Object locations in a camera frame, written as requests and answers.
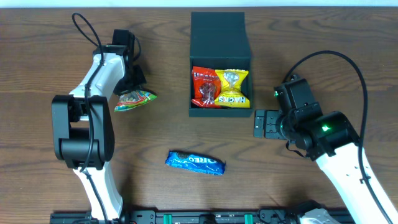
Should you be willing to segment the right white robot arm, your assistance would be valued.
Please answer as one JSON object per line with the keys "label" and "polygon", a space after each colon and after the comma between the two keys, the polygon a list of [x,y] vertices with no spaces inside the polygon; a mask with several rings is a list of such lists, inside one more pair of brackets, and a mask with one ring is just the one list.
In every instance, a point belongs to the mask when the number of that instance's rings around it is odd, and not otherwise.
{"label": "right white robot arm", "polygon": [[339,111],[323,114],[308,82],[275,88],[278,132],[303,149],[330,179],[355,223],[397,223],[397,210],[374,175],[360,137]]}

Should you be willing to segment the yellow Hacks candy bag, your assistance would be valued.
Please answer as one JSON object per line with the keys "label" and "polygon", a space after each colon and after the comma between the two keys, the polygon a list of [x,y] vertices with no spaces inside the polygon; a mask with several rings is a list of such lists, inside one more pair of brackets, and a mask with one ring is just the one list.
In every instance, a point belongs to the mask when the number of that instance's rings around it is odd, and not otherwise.
{"label": "yellow Hacks candy bag", "polygon": [[230,108],[249,108],[250,101],[241,91],[241,85],[249,72],[238,69],[215,72],[221,82],[221,91],[215,98],[215,104]]}

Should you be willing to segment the green gummy candy bag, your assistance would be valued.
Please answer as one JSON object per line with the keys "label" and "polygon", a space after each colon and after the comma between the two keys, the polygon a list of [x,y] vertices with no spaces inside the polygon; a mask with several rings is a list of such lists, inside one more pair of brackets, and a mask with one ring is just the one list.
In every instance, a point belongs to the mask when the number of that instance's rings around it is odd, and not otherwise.
{"label": "green gummy candy bag", "polygon": [[114,112],[129,111],[138,106],[145,105],[157,98],[157,95],[145,91],[134,90],[130,93],[123,94],[119,97],[119,102],[114,108]]}

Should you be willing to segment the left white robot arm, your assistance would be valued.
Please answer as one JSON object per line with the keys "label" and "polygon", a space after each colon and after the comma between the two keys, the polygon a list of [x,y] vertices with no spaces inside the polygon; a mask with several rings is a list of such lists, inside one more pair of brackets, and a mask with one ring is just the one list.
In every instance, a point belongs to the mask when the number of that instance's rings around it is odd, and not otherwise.
{"label": "left white robot arm", "polygon": [[135,35],[116,29],[110,44],[93,51],[93,64],[81,83],[51,104],[53,145],[58,160],[82,182],[89,212],[51,214],[51,223],[129,223],[123,198],[113,178],[110,160],[115,137],[109,109],[112,95],[138,90],[146,79],[135,64]]}

